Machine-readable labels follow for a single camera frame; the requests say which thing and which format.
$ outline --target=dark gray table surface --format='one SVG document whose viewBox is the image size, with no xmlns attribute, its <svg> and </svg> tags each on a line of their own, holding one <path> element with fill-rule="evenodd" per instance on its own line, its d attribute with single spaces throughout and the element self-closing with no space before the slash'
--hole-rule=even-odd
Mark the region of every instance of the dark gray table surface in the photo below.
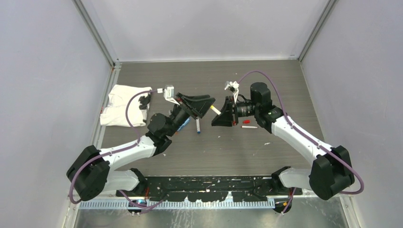
<svg viewBox="0 0 403 228">
<path fill-rule="evenodd" d="M 319 139 L 323 139 L 317 117 L 309 97 L 299 62 L 296 60 L 276 61 L 212 61 L 212 62 L 166 62 L 124 63 L 117 83 L 120 85 L 162 88 L 166 84 L 175 86 L 175 92 L 184 95 L 209 94 L 216 98 L 215 106 L 221 109 L 226 81 L 235 81 L 248 71 L 259 69 L 268 73 L 281 93 L 288 114 Z M 269 81 L 253 73 L 240 85 L 240 93 L 249 97 L 249 86 L 253 82 Z M 272 90 L 272 100 L 279 105 Z M 155 113 L 168 114 L 172 103 L 162 94 L 154 94 L 148 117 Z M 237 127 L 211 127 L 216 114 L 209 111 L 201 119 L 201 134 L 196 133 L 196 122 L 191 122 L 177 135 L 165 151 L 165 155 L 133 162 L 123 169 L 138 168 L 144 175 L 267 175 L 284 166 L 306 168 L 308 163 L 282 139 L 264 129 L 242 129 Z M 253 117 L 249 125 L 258 126 Z M 146 127 L 138 128 L 141 134 Z M 130 142 L 137 138 L 128 127 L 106 127 L 103 148 Z"/>
</svg>

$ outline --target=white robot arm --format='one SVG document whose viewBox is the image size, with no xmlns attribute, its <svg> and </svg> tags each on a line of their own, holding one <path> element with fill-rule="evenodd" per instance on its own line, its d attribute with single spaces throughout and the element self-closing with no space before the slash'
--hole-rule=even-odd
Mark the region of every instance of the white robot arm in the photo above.
<svg viewBox="0 0 403 228">
<path fill-rule="evenodd" d="M 67 177 L 82 201 L 91 200 L 101 192 L 142 192 L 146 187 L 146 180 L 139 170 L 117 169 L 138 159 L 150 158 L 164 152 L 172 143 L 168 137 L 172 137 L 189 117 L 203 118 L 215 101 L 209 95 L 185 96 L 178 93 L 174 96 L 171 85 L 164 89 L 164 98 L 174 103 L 171 114 L 154 114 L 147 126 L 149 132 L 139 140 L 101 150 L 92 145 L 81 152 L 68 169 Z"/>
<path fill-rule="evenodd" d="M 354 183 L 352 172 L 321 149 L 325 148 L 351 166 L 349 153 L 344 147 L 334 148 L 320 141 L 298 126 L 291 117 L 284 116 L 283 111 L 273 105 L 265 83 L 257 82 L 250 86 L 250 100 L 239 94 L 238 87 L 236 82 L 226 83 L 225 89 L 232 91 L 233 96 L 227 96 L 223 108 L 215 111 L 217 116 L 211 125 L 232 127 L 238 124 L 238 118 L 254 116 L 260 127 L 290 144 L 312 167 L 284 167 L 272 174 L 274 186 L 278 189 L 297 187 L 313 190 L 321 199 L 328 200 Z"/>
</svg>

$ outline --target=white towel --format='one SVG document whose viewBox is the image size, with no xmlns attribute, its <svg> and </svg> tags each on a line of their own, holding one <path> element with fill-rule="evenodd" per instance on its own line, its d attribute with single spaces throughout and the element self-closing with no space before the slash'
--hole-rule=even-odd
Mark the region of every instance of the white towel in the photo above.
<svg viewBox="0 0 403 228">
<path fill-rule="evenodd" d="M 126 106 L 130 98 L 141 91 L 151 90 L 151 87 L 137 88 L 126 85 L 115 85 L 109 93 L 109 103 L 100 116 L 102 126 L 129 127 L 126 120 Z M 133 126 L 145 126 L 147 112 L 150 106 L 151 94 L 141 94 L 130 103 L 129 120 Z"/>
</svg>

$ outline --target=wall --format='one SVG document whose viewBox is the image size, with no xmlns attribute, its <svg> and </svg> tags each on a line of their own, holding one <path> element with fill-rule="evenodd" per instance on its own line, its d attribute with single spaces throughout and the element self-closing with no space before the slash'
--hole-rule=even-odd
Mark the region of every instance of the wall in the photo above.
<svg viewBox="0 0 403 228">
<path fill-rule="evenodd" d="M 70 0 L 7 0 L 0 21 L 1 227 L 60 227 L 110 66 Z"/>
<path fill-rule="evenodd" d="M 120 61 L 296 59 L 327 0 L 85 0 Z"/>
<path fill-rule="evenodd" d="M 339 1 L 303 61 L 325 139 L 344 145 L 365 191 L 365 227 L 401 227 L 403 2 Z"/>
</svg>

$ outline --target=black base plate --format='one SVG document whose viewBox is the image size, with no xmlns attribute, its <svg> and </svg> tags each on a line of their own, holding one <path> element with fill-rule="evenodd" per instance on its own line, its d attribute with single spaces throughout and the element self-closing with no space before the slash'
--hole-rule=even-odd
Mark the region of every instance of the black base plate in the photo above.
<svg viewBox="0 0 403 228">
<path fill-rule="evenodd" d="M 270 176 L 192 176 L 192 177 L 145 177 L 152 201 L 165 199 L 182 202 L 223 201 L 231 191 L 234 202 L 266 201 L 266 196 L 289 195 L 290 189 L 274 190 Z M 146 191 L 135 194 L 124 191 L 129 197 L 144 197 Z M 297 189 L 295 195 L 302 195 Z"/>
</svg>

